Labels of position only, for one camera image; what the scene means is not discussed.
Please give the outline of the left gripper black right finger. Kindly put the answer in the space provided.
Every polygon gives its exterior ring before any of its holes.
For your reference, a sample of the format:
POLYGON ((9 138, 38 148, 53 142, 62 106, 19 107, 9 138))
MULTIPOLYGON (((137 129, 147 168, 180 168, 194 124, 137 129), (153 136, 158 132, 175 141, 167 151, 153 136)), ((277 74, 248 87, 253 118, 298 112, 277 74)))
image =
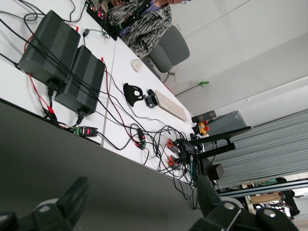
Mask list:
POLYGON ((197 181, 198 203, 203 218, 191 231, 296 231, 296 225, 281 211, 259 209, 251 214, 231 200, 221 200, 207 176, 197 181))

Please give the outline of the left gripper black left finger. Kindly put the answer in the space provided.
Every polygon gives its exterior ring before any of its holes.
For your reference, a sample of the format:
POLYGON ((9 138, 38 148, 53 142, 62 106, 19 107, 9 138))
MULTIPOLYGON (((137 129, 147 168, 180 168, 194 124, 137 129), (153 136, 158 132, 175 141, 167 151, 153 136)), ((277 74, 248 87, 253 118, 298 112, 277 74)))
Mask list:
POLYGON ((1 212, 2 231, 72 231, 89 201, 89 180, 79 177, 56 199, 44 201, 28 215, 18 218, 14 212, 1 212))

